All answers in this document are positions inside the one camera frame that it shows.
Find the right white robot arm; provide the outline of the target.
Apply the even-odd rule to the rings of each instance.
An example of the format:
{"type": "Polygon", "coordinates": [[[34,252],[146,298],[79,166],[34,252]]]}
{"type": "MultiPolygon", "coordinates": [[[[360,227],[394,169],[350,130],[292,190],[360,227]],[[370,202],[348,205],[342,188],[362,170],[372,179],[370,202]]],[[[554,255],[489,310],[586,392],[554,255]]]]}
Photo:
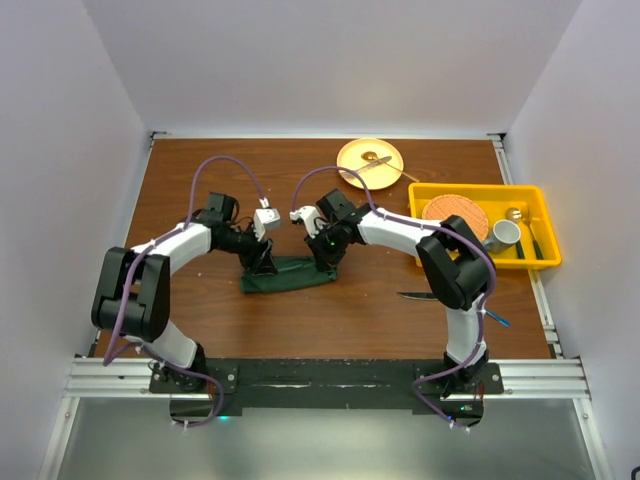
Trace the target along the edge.
{"type": "Polygon", "coordinates": [[[445,306],[448,341],[444,378],[459,393],[481,380],[488,362],[484,310],[496,284],[496,269],[481,242],[459,216],[419,220],[373,203],[360,207],[335,189],[314,206],[294,208],[290,220],[307,231],[316,268],[333,272],[352,244],[382,246],[420,259],[431,293],[445,306]]]}

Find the dark green cloth napkin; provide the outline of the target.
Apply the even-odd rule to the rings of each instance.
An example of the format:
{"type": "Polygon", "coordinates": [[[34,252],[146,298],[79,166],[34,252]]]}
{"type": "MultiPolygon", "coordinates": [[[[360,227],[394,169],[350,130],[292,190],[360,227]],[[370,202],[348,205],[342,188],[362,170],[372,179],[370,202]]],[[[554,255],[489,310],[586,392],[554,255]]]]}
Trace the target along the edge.
{"type": "Polygon", "coordinates": [[[312,256],[277,256],[274,274],[243,273],[244,294],[270,294],[312,288],[336,281],[338,270],[319,270],[312,256]]]}

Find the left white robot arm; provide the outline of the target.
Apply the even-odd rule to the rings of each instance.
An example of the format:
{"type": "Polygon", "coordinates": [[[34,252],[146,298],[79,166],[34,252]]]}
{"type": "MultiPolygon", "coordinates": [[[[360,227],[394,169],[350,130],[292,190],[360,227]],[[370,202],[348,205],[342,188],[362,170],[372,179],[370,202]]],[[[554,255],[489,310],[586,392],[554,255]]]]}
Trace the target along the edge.
{"type": "Polygon", "coordinates": [[[246,228],[236,224],[238,213],[238,200],[211,192],[203,208],[159,238],[106,252],[91,310],[93,325],[111,333],[106,364],[119,355],[116,339],[124,337],[157,358],[160,377],[179,390],[215,392],[203,347],[170,320],[170,283],[182,267],[215,250],[237,256],[248,277],[277,273],[267,232],[280,226],[279,212],[262,198],[246,228]]]}

